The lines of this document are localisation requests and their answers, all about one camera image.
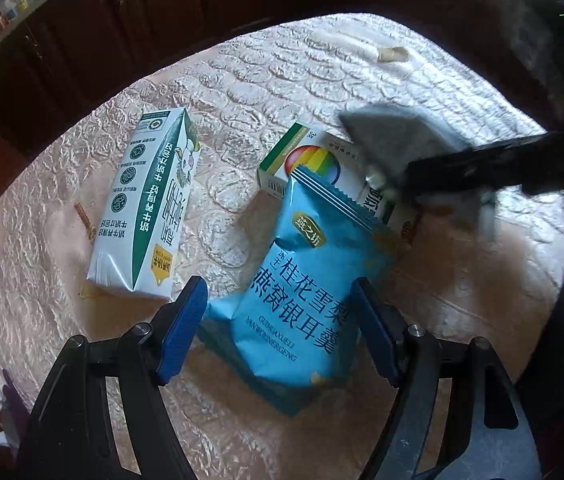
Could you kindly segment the white nutrition label bag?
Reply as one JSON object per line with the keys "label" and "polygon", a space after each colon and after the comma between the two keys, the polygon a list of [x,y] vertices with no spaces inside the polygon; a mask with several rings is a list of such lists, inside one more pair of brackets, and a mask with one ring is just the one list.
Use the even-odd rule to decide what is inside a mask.
{"label": "white nutrition label bag", "polygon": [[457,130],[423,108],[388,103],[341,112],[338,119],[358,148],[372,188],[419,211],[446,217],[456,228],[483,240],[495,238],[495,191],[416,191],[408,183],[411,162],[472,148]]}

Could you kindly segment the dark wood kitchen cabinets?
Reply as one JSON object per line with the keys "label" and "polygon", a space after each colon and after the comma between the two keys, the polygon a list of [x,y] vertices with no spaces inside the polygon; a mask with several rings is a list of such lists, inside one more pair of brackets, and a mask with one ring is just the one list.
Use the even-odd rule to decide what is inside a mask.
{"label": "dark wood kitchen cabinets", "polygon": [[494,0],[43,0],[0,39],[0,135],[33,157],[128,84],[220,41],[302,18],[372,12],[471,35]]}

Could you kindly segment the quilted beige table cover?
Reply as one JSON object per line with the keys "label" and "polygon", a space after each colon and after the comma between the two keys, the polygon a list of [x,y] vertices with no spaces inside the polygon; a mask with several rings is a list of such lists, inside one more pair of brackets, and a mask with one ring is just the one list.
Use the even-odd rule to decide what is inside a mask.
{"label": "quilted beige table cover", "polygon": [[[380,63],[382,47],[404,47],[410,61]],[[371,14],[274,26],[158,70],[79,120],[0,197],[0,388],[12,378],[32,405],[71,335],[116,337],[155,312],[154,301],[111,296],[85,279],[85,225],[102,218],[140,115],[183,106],[197,126],[201,158],[173,285],[196,274],[224,297],[248,285],[270,241],[279,202],[261,191],[257,169],[271,148],[295,122],[340,136],[339,112],[374,102],[423,108],[473,144],[541,132],[434,42]],[[424,217],[386,297],[438,337],[489,339],[517,377],[563,276],[564,197],[507,188],[493,240]],[[163,390],[201,479],[355,479],[394,396],[361,351],[346,386],[288,417],[199,342]]]}

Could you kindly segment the blue snack pouch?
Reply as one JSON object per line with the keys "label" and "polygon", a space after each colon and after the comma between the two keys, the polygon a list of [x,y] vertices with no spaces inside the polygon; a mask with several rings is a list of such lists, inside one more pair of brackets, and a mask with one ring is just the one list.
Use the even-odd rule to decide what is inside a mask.
{"label": "blue snack pouch", "polygon": [[210,300],[198,337],[294,416],[348,376],[359,342],[351,284],[382,278],[402,251],[381,220],[299,166],[253,278],[242,292]]}

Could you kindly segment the rainbow logo medicine box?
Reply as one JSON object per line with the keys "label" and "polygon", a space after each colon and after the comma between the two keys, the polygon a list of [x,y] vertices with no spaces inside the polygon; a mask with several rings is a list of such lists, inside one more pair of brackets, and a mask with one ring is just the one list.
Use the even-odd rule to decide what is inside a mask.
{"label": "rainbow logo medicine box", "polygon": [[283,198],[288,176],[298,166],[306,166],[334,185],[382,220],[407,244],[414,242],[421,213],[397,203],[386,192],[371,188],[362,174],[359,152],[351,142],[295,122],[260,163],[257,179],[261,190]]}

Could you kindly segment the white green milk carton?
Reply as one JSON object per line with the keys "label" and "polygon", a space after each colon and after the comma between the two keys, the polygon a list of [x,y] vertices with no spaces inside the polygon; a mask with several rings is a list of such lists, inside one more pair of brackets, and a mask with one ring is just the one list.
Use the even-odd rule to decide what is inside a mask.
{"label": "white green milk carton", "polygon": [[86,279],[118,296],[172,297],[201,141],[186,109],[140,116],[110,187]]}

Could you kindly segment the small beige paper scrap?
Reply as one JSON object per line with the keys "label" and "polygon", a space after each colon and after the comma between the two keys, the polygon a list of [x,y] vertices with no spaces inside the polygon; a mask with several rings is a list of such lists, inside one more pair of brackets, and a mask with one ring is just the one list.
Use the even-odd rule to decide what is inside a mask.
{"label": "small beige paper scrap", "polygon": [[410,61],[410,53],[404,47],[382,47],[377,49],[380,63],[405,63]]}

